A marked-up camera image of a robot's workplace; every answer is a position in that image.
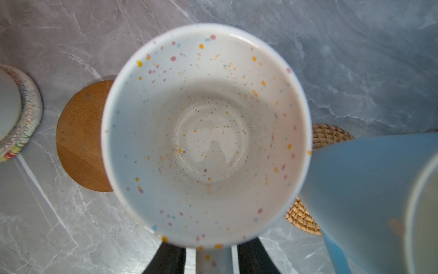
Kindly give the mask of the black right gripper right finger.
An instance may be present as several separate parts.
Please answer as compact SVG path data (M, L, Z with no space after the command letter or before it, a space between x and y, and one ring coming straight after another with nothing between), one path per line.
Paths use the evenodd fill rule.
M257 237L237 246L240 274L280 274Z

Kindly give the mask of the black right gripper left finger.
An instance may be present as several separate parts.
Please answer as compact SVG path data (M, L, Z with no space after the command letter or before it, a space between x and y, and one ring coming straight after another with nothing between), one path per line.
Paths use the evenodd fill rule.
M143 274L183 274L186 249L162 242Z

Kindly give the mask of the light blue mug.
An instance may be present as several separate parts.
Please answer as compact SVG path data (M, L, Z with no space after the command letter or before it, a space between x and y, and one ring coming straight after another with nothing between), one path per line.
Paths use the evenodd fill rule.
M355 139L313 153L331 167L308 173L300 193L335 272L348 259L370 274L438 271L438 135Z

